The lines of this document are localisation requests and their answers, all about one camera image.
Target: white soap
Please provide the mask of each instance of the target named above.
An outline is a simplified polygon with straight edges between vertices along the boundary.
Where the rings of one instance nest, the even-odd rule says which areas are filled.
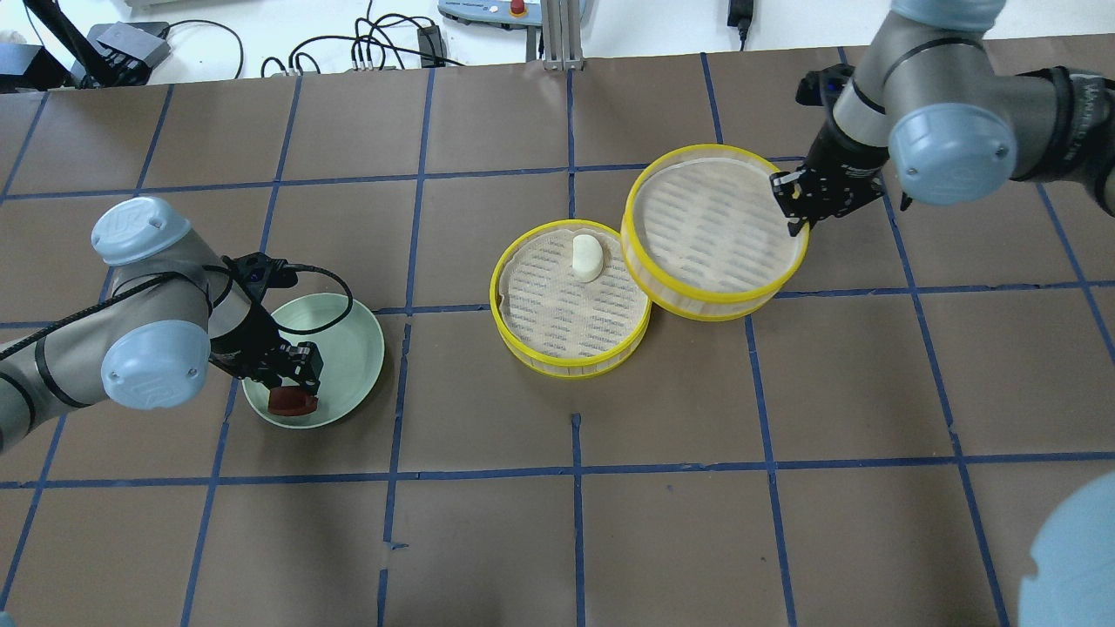
[[[582,283],[595,280],[604,269],[604,249],[597,238],[580,234],[573,238],[573,277]]]

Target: grid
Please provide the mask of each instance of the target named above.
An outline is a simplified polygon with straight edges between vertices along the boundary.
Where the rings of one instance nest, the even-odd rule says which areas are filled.
[[[845,59],[844,50],[840,49],[840,55],[842,60]],[[700,56],[701,67],[704,71],[704,80],[708,94],[708,103],[710,107],[710,114],[712,124],[715,126],[716,139],[719,143],[724,142],[724,133],[720,125],[720,114],[717,106],[716,88],[714,85],[712,74],[709,69],[709,61],[706,55]],[[589,623],[586,618],[585,609],[585,556],[584,556],[584,540],[585,530],[583,521],[583,496],[582,496],[582,480],[588,475],[602,475],[602,474],[647,474],[647,473],[708,473],[708,472],[754,472],[754,473],[765,473],[768,482],[769,501],[773,514],[773,527],[775,532],[775,542],[777,547],[777,558],[780,571],[783,596],[786,609],[786,616],[788,624],[792,626],[797,625],[797,612],[795,608],[794,599],[794,588],[793,588],[793,572],[791,568],[791,559],[787,551],[787,540],[786,533],[783,524],[782,515],[782,504],[779,499],[778,489],[778,472],[785,470],[824,470],[824,469],[854,469],[854,467],[902,467],[902,466],[953,466],[959,473],[961,480],[961,485],[963,489],[963,494],[969,509],[971,525],[975,531],[977,542],[979,544],[979,552],[982,559],[983,568],[986,570],[986,576],[990,586],[991,596],[995,602],[995,609],[997,614],[998,621],[1001,626],[1006,627],[1010,624],[1007,607],[1004,601],[1004,597],[1000,590],[999,581],[996,575],[995,565],[992,563],[991,552],[988,548],[988,542],[985,537],[983,525],[980,518],[979,504],[976,500],[976,494],[972,489],[971,479],[969,476],[969,467],[979,464],[1005,464],[1005,463],[1038,463],[1038,462],[1079,462],[1079,461],[1109,461],[1115,460],[1115,451],[1080,451],[1080,452],[1069,452],[1069,453],[1032,453],[1032,454],[983,454],[983,455],[970,455],[966,454],[963,446],[960,441],[960,436],[952,428],[953,417],[949,401],[949,394],[946,389],[944,379],[941,373],[940,364],[938,363],[937,353],[934,350],[933,337],[930,330],[930,326],[927,321],[925,312],[922,307],[922,295],[939,295],[939,293],[966,293],[966,292],[981,292],[981,291],[1029,291],[1029,290],[1079,290],[1090,309],[1094,317],[1096,328],[1103,338],[1104,345],[1111,357],[1113,364],[1115,364],[1115,344],[1112,340],[1111,330],[1107,328],[1106,324],[1101,314],[1101,308],[1097,305],[1095,293],[1097,290],[1106,290],[1115,288],[1115,281],[1112,280],[1088,280],[1077,260],[1076,254],[1069,243],[1069,239],[1063,228],[1060,220],[1058,218],[1057,209],[1054,206],[1049,194],[1044,187],[1038,186],[1038,193],[1048,211],[1048,216],[1053,223],[1057,235],[1064,247],[1064,252],[1072,264],[1073,271],[1076,274],[1076,281],[1068,282],[1057,282],[1049,284],[1004,284],[1004,286],[976,286],[976,284],[959,284],[959,286],[948,286],[948,287],[921,287],[914,280],[914,274],[911,269],[910,260],[906,254],[906,250],[903,243],[902,233],[900,232],[898,221],[895,219],[894,209],[890,203],[889,195],[883,196],[883,203],[885,212],[891,225],[891,230],[894,238],[894,244],[898,249],[898,254],[901,259],[902,269],[905,274],[906,286],[904,287],[891,287],[891,288],[865,288],[865,289],[836,289],[836,290],[818,290],[818,291],[785,291],[777,295],[778,299],[809,299],[809,298],[871,298],[875,296],[908,296],[914,307],[917,319],[921,332],[921,338],[924,345],[925,357],[929,361],[933,382],[937,388],[937,394],[939,396],[941,411],[944,416],[946,424],[948,426],[950,440],[951,440],[951,455],[947,456],[921,456],[921,457],[883,457],[883,459],[846,459],[846,460],[780,460],[778,459],[775,445],[770,435],[770,425],[767,418],[767,407],[766,398],[764,393],[764,378],[762,372],[762,354],[759,350],[759,339],[757,338],[755,325],[753,324],[750,317],[746,319],[745,322],[745,335],[744,338],[747,344],[748,356],[752,366],[752,375],[755,388],[755,396],[759,416],[759,427],[762,433],[762,444],[763,444],[763,461],[746,461],[746,462],[721,462],[721,463],[672,463],[672,464],[621,464],[621,465],[585,465],[582,463],[582,451],[581,451],[581,415],[573,414],[570,419],[570,432],[571,432],[571,445],[572,445],[572,464],[571,465],[559,465],[559,466],[539,466],[539,467],[515,467],[515,469],[498,469],[498,470],[474,470],[474,471],[400,471],[399,470],[399,455],[401,448],[403,440],[403,425],[406,416],[406,401],[407,401],[407,377],[408,377],[408,356],[410,351],[410,339],[411,339],[411,320],[416,316],[421,316],[425,314],[452,314],[452,312],[463,312],[463,311],[478,311],[487,310],[488,306],[485,303],[450,303],[444,306],[428,306],[428,307],[417,307],[414,305],[414,287],[415,287],[415,270],[418,264],[418,241],[420,237],[420,216],[423,210],[423,191],[426,181],[439,180],[439,179],[466,179],[466,177],[485,177],[485,176],[505,176],[505,175],[535,175],[535,174],[555,174],[555,173],[566,173],[569,180],[569,216],[576,216],[576,200],[575,200],[575,189],[576,189],[576,176],[583,172],[599,172],[599,171],[619,171],[619,170],[641,170],[648,164],[646,163],[622,163],[622,164],[610,164],[610,165],[578,165],[575,157],[575,137],[574,137],[574,124],[573,124],[573,110],[574,110],[574,81],[573,75],[569,74],[566,76],[565,88],[566,88],[566,122],[568,122],[568,146],[569,146],[569,163],[566,167],[545,167],[545,168],[524,168],[524,170],[502,170],[502,171],[473,171],[473,172],[455,172],[455,173],[427,173],[426,172],[426,157],[427,148],[429,144],[429,133],[430,133],[430,110],[432,103],[434,98],[434,86],[437,79],[437,70],[430,70],[428,73],[428,79],[426,84],[426,99],[424,106],[423,125],[421,125],[421,143],[419,153],[419,164],[418,170],[414,174],[405,175],[382,175],[382,176],[355,176],[355,177],[343,177],[343,179],[313,179],[313,180],[284,180],[283,168],[287,161],[287,152],[290,147],[291,133],[295,122],[295,114],[298,110],[299,97],[302,90],[302,79],[298,78],[294,84],[293,98],[290,105],[289,116],[287,119],[285,133],[283,136],[282,149],[280,153],[279,165],[273,180],[270,181],[254,181],[254,182],[243,182],[243,183],[229,183],[229,184],[216,184],[216,185],[187,185],[187,186],[164,186],[164,187],[146,187],[144,182],[147,176],[148,167],[152,163],[152,158],[155,154],[157,143],[159,141],[159,135],[163,129],[164,122],[169,110],[171,102],[174,96],[174,86],[169,86],[166,91],[166,97],[163,103],[163,107],[158,117],[158,122],[155,126],[154,135],[148,147],[143,168],[138,181],[134,189],[120,189],[120,190],[108,190],[108,191],[79,191],[79,192],[62,192],[62,193],[27,193],[27,194],[11,194],[9,193],[12,186],[12,182],[16,179],[19,166],[27,153],[28,146],[31,143],[31,137],[38,126],[39,119],[46,107],[46,104],[50,97],[49,94],[45,95],[35,113],[35,117],[30,124],[30,128],[27,136],[23,138],[22,146],[19,151],[19,155],[16,160],[16,164],[4,183],[2,192],[0,192],[0,205],[8,200],[27,200],[27,199],[60,199],[60,197],[76,197],[76,196],[108,196],[118,194],[133,194],[138,195],[140,193],[167,193],[167,192],[182,192],[182,191],[210,191],[210,190],[232,190],[232,189],[270,189],[270,200],[268,203],[266,218],[263,224],[263,230],[260,240],[260,250],[266,251],[269,237],[271,231],[271,222],[275,210],[277,200],[279,192],[282,187],[287,186],[301,186],[301,185],[324,185],[334,183],[358,183],[358,182],[385,182],[385,181],[406,181],[415,183],[415,203],[414,203],[414,216],[413,216],[413,228],[411,228],[411,240],[409,244],[409,262],[407,270],[407,282],[406,282],[406,305],[400,308],[382,308],[376,311],[379,316],[401,316],[407,320],[404,328],[404,340],[401,345],[401,353],[399,354],[399,382],[396,395],[396,412],[395,412],[395,424],[391,440],[391,453],[390,453],[390,467],[387,472],[368,472],[368,473],[336,473],[336,474],[312,474],[312,475],[273,475],[273,476],[222,476],[221,467],[224,456],[225,444],[229,434],[229,416],[232,414],[234,404],[237,402],[237,390],[239,384],[233,382],[229,389],[227,403],[225,407],[224,422],[221,425],[221,433],[219,443],[216,446],[216,453],[213,459],[212,472],[209,476],[191,476],[191,478],[152,478],[152,479],[94,479],[94,480],[51,480],[50,467],[55,453],[58,448],[59,440],[61,438],[62,432],[66,428],[66,416],[58,419],[57,425],[54,430],[54,435],[50,442],[50,447],[47,452],[46,460],[42,464],[41,472],[36,481],[29,482],[2,482],[0,483],[0,490],[20,490],[20,491],[33,491],[33,496],[31,498],[30,505],[28,508],[27,517],[22,531],[19,537],[18,546],[13,559],[11,561],[11,567],[7,572],[4,579],[2,591],[0,591],[0,607],[3,607],[8,600],[11,592],[13,581],[18,577],[18,570],[20,565],[20,559],[27,543],[28,536],[33,528],[37,508],[39,505],[40,498],[42,493],[47,490],[57,489],[72,489],[72,488],[139,488],[139,486],[166,486],[166,485],[194,485],[194,486],[205,486],[206,495],[204,502],[204,509],[202,513],[201,525],[197,530],[196,547],[193,554],[192,568],[188,578],[188,585],[185,595],[185,604],[182,608],[181,625],[185,627],[190,624],[191,612],[194,605],[194,592],[197,585],[198,570],[202,563],[202,557],[205,550],[206,536],[209,531],[210,518],[213,510],[213,502],[216,491],[220,486],[227,485],[264,485],[264,484],[298,484],[298,483],[346,483],[346,482],[381,482],[387,486],[387,498],[386,498],[386,515],[384,520],[384,531],[382,540],[384,542],[390,544],[395,542],[392,537],[394,523],[395,523],[395,504],[397,498],[397,489],[400,482],[419,482],[419,481],[462,481],[462,480],[479,480],[479,479],[503,479],[503,478],[532,478],[532,476],[571,476],[573,480],[573,530],[575,534],[575,599],[576,599],[576,624],[579,627],[584,626]],[[774,156],[770,161],[774,162],[793,162],[802,160],[801,156]],[[112,272],[105,277],[105,281],[100,291],[100,299],[106,297],[107,289],[112,280]],[[45,321],[2,321],[0,322],[0,329],[31,329],[45,326]],[[386,619],[386,604],[388,595],[390,594],[390,570],[382,569],[379,572],[378,579],[378,616],[377,624],[384,625]]]

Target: light blue joint cap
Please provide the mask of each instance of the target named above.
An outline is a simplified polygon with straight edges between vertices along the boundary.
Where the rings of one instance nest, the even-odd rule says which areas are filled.
[[[190,221],[163,199],[139,196],[109,209],[93,228],[93,249],[109,266],[163,252],[190,232]]]
[[[993,113],[961,103],[910,112],[891,129],[902,189],[927,204],[973,201],[1010,179],[1018,142]]]
[[[891,10],[934,28],[987,32],[1007,0],[893,0]]]
[[[105,354],[100,383],[108,397],[133,409],[174,407],[205,385],[210,339],[185,320],[159,320],[132,329]]]
[[[1022,578],[1020,627],[1115,625],[1115,473],[1076,491],[1041,527]]]

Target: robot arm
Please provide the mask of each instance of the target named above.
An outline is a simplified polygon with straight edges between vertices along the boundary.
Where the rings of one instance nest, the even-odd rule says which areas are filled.
[[[49,418],[106,398],[140,409],[185,403],[204,385],[206,361],[271,388],[274,413],[317,407],[317,346],[284,340],[260,305],[269,286],[297,281],[284,260],[219,259],[155,197],[109,210],[93,245],[115,268],[113,298],[0,345],[0,453]]]
[[[1014,179],[1076,181],[1115,211],[1115,85],[1063,67],[996,76],[982,38],[1005,3],[894,0],[851,78],[830,68],[822,96],[840,96],[825,126],[797,171],[772,176],[791,233],[882,195],[888,158],[902,209],[980,199]]]

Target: round basket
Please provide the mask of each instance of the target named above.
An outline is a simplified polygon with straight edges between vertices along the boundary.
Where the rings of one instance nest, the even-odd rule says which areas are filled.
[[[603,270],[590,282],[573,277],[573,238],[590,234],[603,249]],[[492,316],[521,361],[561,378],[589,378],[622,364],[642,340],[650,298],[628,273],[619,233],[588,220],[534,229],[503,253],[492,273]]]
[[[668,153],[628,195],[620,240],[639,286],[663,309],[730,320],[770,300],[805,258],[770,192],[778,168],[720,144]]]

